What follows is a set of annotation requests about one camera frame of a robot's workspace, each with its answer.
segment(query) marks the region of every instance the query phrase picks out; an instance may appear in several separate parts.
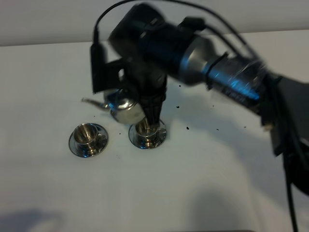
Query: small metal teapot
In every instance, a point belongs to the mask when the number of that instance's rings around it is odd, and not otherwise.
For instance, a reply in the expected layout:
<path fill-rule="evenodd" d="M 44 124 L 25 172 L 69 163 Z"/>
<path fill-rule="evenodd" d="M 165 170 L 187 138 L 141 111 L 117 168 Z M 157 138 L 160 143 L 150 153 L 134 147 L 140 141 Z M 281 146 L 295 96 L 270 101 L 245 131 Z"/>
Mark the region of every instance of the small metal teapot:
<path fill-rule="evenodd" d="M 83 98 L 100 110 L 110 112 L 112 117 L 122 124 L 136 124 L 145 118 L 145 113 L 140 104 L 127 97 L 122 89 L 104 91 L 104 103 L 92 99 Z"/>

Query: black wire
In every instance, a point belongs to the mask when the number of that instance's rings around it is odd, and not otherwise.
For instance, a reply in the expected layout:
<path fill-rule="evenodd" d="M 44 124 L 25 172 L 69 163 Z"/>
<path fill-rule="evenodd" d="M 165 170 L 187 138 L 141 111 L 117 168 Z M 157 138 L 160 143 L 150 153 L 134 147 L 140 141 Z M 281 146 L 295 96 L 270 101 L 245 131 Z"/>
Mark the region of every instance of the black wire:
<path fill-rule="evenodd" d="M 286 147 L 286 144 L 288 143 L 287 138 L 289 135 L 289 127 L 291 124 L 286 121 L 286 117 L 283 117 L 286 104 L 285 104 L 284 99 L 281 98 L 281 93 L 277 86 L 277 83 L 275 83 L 273 78 L 270 77 L 269 75 L 265 77 L 265 83 L 269 91 L 270 97 L 274 101 L 274 107 L 275 107 L 277 121 L 278 121 L 279 136 L 280 136 L 281 146 L 283 150 L 282 152 L 283 166 L 284 166 L 285 184 L 286 184 L 286 192 L 287 192 L 290 218 L 291 218 L 293 231 L 298 232 L 297 219 L 296 219 L 295 207 L 294 207 L 294 202 L 293 202 L 290 169 L 289 169 L 289 157 L 288 157 L 289 151 Z"/>
<path fill-rule="evenodd" d="M 239 58 L 243 58 L 242 55 L 239 53 L 239 51 L 233 46 L 233 44 L 217 29 L 214 27 L 205 24 L 206 30 L 210 30 L 212 33 L 214 33 L 216 36 L 218 36 L 222 42 L 224 42 Z"/>
<path fill-rule="evenodd" d="M 96 21 L 96 24 L 95 24 L 95 27 L 94 27 L 94 40 L 96 40 L 95 38 L 95 35 L 98 34 L 97 31 L 98 31 L 98 24 L 100 23 L 101 19 L 109 12 L 111 11 L 112 9 L 122 5 L 122 4 L 125 4 L 125 3 L 128 3 L 128 2 L 133 2 L 133 1 L 140 1 L 140 0 L 123 0 L 123 1 L 120 1 L 114 5 L 112 5 L 110 8 L 108 8 L 106 11 L 104 11 L 100 16 L 99 18 L 97 19 Z M 212 16 L 216 17 L 219 21 L 221 21 L 231 32 L 234 36 L 236 36 L 239 41 L 247 48 L 247 50 L 251 53 L 251 55 L 255 58 L 258 58 L 258 55 L 257 53 L 247 44 L 247 42 L 243 39 L 243 37 L 222 17 L 220 16 L 219 14 L 217 14 L 215 11 L 207 8 L 207 7 L 204 7 L 204 6 L 200 6 L 198 4 L 194 4 L 194 3 L 191 3 L 191 2 L 185 2 L 185 1 L 181 1 L 181 0 L 151 0 L 151 1 L 167 1 L 167 2 L 173 2 L 173 3 L 177 3 L 177 4 L 181 4 L 181 5 L 186 5 L 186 6 L 191 6 L 193 8 L 197 8 L 197 9 L 200 9 L 200 10 L 203 10 L 203 11 L 206 11 L 208 12 L 209 14 L 211 14 Z"/>

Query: white table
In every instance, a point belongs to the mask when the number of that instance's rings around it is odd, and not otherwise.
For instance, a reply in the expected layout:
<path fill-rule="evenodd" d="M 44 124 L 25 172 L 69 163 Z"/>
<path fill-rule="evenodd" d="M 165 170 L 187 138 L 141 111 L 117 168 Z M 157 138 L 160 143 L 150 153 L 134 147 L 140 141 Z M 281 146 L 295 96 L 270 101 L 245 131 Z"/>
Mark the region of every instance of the white table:
<path fill-rule="evenodd" d="M 309 30 L 244 36 L 275 71 L 308 81 Z M 291 231 L 281 157 L 258 117 L 169 79 L 168 138 L 139 150 L 128 126 L 80 101 L 92 97 L 89 47 L 0 48 L 0 231 Z M 110 137 L 90 159 L 68 148 L 84 122 Z M 307 232 L 309 198 L 295 190 L 295 204 Z"/>

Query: teapot spout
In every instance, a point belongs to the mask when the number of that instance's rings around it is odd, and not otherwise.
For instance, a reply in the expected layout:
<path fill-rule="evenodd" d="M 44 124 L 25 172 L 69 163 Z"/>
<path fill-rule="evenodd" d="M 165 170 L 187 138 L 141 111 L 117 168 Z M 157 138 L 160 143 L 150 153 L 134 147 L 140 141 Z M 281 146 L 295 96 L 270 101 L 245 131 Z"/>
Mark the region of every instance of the teapot spout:
<path fill-rule="evenodd" d="M 88 104 L 91 104 L 91 105 L 93 105 L 93 106 L 95 106 L 98 109 L 103 110 L 103 111 L 109 111 L 110 110 L 109 105 L 106 104 L 106 103 L 103 103 L 103 102 L 95 101 L 95 100 L 92 100 L 92 99 L 89 99 L 89 98 L 83 98 L 82 102 L 86 102 Z"/>

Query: white wall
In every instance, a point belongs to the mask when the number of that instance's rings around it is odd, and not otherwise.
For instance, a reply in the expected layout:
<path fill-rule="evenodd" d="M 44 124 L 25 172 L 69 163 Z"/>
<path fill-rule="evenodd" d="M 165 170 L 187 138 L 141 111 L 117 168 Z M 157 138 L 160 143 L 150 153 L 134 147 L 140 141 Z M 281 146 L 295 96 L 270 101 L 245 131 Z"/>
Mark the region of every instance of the white wall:
<path fill-rule="evenodd" d="M 240 32 L 309 29 L 309 0 L 190 0 L 215 9 Z M 85 42 L 96 18 L 118 0 L 1 0 L 0 45 Z M 101 23 L 106 39 L 133 3 Z M 174 22 L 203 15 L 171 3 L 155 3 Z"/>

